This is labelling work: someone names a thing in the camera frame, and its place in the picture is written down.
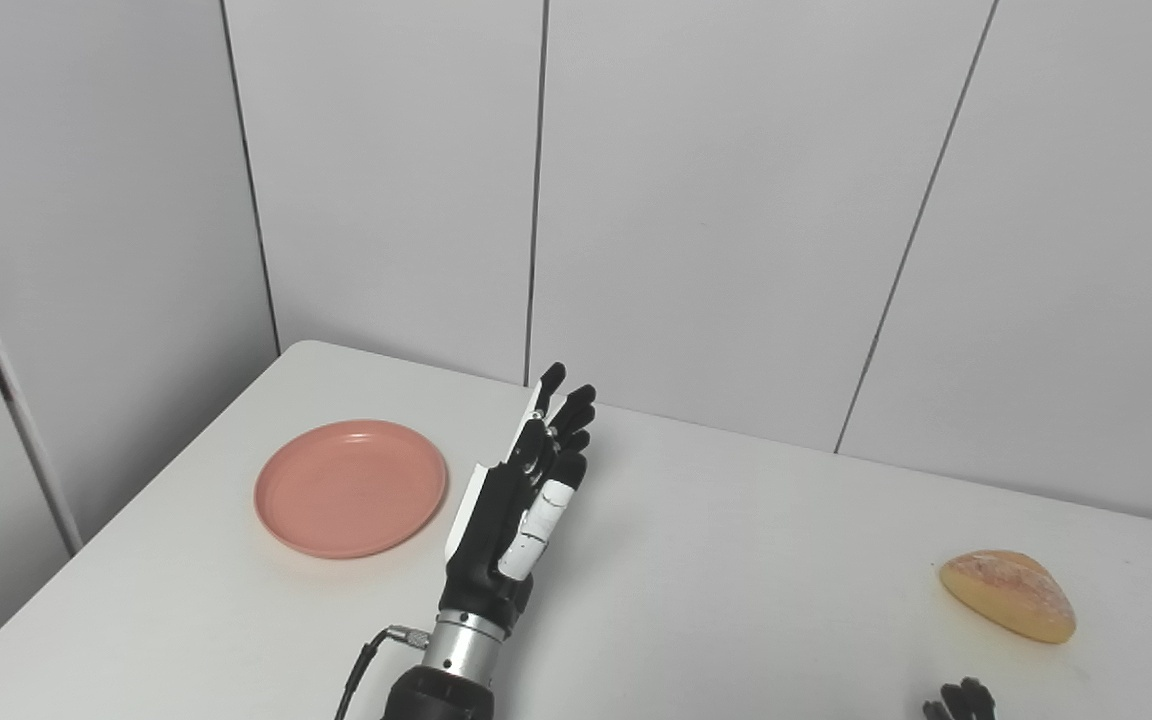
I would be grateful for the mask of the black and white right hand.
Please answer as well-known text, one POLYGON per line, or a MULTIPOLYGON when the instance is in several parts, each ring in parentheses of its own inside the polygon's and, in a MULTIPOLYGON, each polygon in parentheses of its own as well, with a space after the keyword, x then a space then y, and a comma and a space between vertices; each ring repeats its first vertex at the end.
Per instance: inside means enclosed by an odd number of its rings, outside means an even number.
POLYGON ((923 703, 922 714, 929 720, 995 720, 996 702, 978 679, 965 676, 957 684, 943 684, 937 700, 923 703))

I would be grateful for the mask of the black and white left hand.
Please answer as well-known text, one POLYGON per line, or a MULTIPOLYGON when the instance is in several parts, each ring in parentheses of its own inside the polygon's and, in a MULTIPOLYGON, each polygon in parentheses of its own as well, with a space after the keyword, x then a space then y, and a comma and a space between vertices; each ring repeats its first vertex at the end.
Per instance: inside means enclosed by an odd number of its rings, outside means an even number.
POLYGON ((553 363, 531 392, 506 456, 477 465, 445 543, 439 611, 477 616, 511 635, 530 601, 532 571, 588 471, 596 391, 554 404, 567 367, 553 363))

